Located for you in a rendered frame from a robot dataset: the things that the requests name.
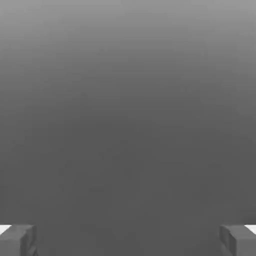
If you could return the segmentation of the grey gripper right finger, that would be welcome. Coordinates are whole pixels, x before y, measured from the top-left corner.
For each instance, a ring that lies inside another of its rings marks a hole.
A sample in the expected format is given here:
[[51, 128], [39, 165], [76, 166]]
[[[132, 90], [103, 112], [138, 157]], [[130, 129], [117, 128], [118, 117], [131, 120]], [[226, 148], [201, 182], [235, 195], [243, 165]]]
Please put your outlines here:
[[256, 224], [221, 225], [218, 235], [222, 256], [256, 256]]

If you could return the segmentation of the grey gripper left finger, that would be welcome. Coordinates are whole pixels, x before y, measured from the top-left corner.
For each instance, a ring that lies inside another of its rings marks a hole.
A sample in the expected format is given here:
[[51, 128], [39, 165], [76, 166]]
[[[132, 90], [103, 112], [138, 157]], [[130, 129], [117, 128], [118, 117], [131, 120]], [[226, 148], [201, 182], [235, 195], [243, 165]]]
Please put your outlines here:
[[0, 224], [0, 256], [38, 256], [37, 227]]

